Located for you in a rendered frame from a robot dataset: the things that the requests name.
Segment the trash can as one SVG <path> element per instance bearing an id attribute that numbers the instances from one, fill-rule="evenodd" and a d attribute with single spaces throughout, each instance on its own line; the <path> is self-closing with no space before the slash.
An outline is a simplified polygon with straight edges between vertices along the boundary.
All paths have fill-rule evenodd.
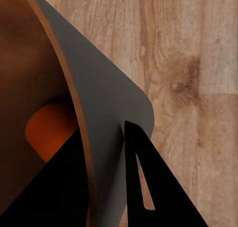
<path id="1" fill-rule="evenodd" d="M 127 206 L 124 122 L 151 139 L 148 96 L 46 0 L 0 0 L 0 216 L 47 164 L 24 131 L 53 102 L 77 114 L 89 188 L 85 227 L 119 227 Z"/>

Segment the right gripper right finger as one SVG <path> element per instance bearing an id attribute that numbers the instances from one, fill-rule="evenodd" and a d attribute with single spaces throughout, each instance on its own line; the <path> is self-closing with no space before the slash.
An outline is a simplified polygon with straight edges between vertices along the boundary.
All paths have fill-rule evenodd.
<path id="1" fill-rule="evenodd" d="M 124 122 L 128 227 L 208 227 L 143 129 Z M 155 210 L 144 207 L 136 154 Z"/>

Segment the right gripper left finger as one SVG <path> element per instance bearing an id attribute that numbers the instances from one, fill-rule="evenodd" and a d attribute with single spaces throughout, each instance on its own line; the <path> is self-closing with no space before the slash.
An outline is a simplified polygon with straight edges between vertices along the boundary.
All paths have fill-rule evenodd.
<path id="1" fill-rule="evenodd" d="M 0 227 L 85 227 L 89 204 L 80 128 L 0 216 Z"/>

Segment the can of soda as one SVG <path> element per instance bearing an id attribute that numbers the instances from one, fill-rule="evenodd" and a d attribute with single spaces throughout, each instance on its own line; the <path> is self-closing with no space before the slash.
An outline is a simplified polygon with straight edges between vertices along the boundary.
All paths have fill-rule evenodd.
<path id="1" fill-rule="evenodd" d="M 36 110 L 25 126 L 25 138 L 37 154 L 48 163 L 79 128 L 77 114 L 60 102 Z"/>

